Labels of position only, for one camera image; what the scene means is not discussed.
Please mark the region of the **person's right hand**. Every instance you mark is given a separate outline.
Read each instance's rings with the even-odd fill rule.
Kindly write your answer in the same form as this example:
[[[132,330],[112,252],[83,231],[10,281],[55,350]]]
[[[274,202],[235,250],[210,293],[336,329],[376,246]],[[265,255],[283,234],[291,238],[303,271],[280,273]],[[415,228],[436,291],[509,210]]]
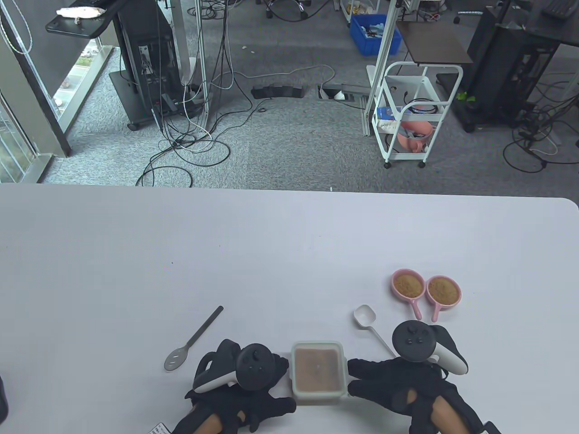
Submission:
[[[393,332],[395,359],[347,363],[353,380],[351,396],[372,401],[411,418],[411,434],[481,434],[486,425],[458,393],[447,375],[469,371],[449,332],[418,320],[399,324]]]

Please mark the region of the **person's left hand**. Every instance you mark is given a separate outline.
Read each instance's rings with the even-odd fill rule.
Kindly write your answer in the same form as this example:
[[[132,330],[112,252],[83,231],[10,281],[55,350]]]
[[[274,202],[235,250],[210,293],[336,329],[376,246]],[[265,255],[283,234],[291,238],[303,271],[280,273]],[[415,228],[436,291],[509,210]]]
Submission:
[[[248,427],[254,433],[261,422],[294,413],[294,398],[271,396],[271,389],[288,368],[288,360],[265,345],[240,347],[232,340],[223,340],[215,351],[201,358],[185,396],[192,409],[172,432],[236,434]]]

